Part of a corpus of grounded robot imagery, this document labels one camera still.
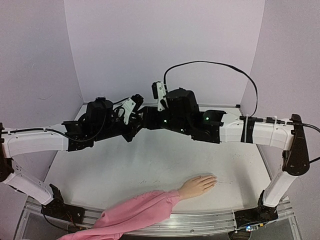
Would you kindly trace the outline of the mannequin hand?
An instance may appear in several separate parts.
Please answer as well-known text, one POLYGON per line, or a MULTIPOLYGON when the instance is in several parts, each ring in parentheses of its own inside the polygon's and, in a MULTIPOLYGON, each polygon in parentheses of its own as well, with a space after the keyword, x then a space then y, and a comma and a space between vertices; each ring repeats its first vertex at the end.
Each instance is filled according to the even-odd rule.
POLYGON ((177 192, 181 200, 187 200, 207 193, 217 182, 217 177, 213 175, 196 176, 187 180, 177 192))

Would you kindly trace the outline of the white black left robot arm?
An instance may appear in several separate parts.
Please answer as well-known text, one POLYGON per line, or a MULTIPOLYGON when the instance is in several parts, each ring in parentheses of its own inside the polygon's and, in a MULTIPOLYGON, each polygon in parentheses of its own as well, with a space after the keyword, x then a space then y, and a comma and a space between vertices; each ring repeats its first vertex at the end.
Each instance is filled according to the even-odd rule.
POLYGON ((48 127, 0 129, 0 181, 18 192, 37 200, 41 213, 56 219, 72 218, 80 223, 85 210, 66 204, 61 191, 29 174, 13 157, 22 154, 67 151, 93 147, 95 142, 123 136, 127 142, 140 130, 136 114, 144 99, 139 95, 113 103, 98 97, 87 104, 86 112, 78 119, 48 127))

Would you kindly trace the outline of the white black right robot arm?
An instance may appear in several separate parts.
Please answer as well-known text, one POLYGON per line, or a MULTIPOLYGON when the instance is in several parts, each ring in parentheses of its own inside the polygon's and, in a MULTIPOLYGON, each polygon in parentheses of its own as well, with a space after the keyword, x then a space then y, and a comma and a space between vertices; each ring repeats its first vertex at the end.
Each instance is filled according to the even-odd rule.
POLYGON ((194 93, 182 88, 158 97, 158 106, 139 110, 143 127, 166 129, 207 143, 245 143, 279 148, 283 164, 260 194, 257 207, 234 213, 238 229, 278 218, 277 206, 291 184, 310 169, 301 117, 290 119, 231 116, 222 110, 200 111, 194 93))

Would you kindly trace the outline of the pink sleeved forearm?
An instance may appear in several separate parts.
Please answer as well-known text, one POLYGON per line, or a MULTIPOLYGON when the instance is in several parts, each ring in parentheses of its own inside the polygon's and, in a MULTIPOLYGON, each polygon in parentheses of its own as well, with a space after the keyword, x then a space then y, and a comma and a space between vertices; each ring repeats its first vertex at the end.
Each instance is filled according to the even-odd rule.
POLYGON ((181 200, 177 190, 153 190, 135 196, 102 212, 93 227, 60 237, 61 240, 118 240, 168 219, 181 200))

